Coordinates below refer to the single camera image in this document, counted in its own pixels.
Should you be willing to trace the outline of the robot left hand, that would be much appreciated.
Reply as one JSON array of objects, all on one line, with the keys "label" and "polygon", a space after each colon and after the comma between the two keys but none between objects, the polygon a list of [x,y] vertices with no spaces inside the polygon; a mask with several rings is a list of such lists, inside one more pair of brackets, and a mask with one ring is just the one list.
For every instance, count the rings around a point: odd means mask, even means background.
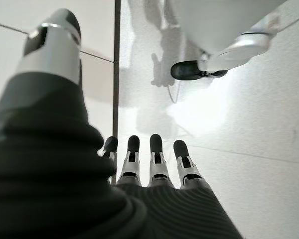
[{"label": "robot left hand", "polygon": [[77,18],[57,10],[27,36],[0,98],[0,239],[239,239],[182,140],[173,145],[180,189],[158,134],[149,185],[135,135],[110,184],[118,141],[88,122],[80,48]]}]

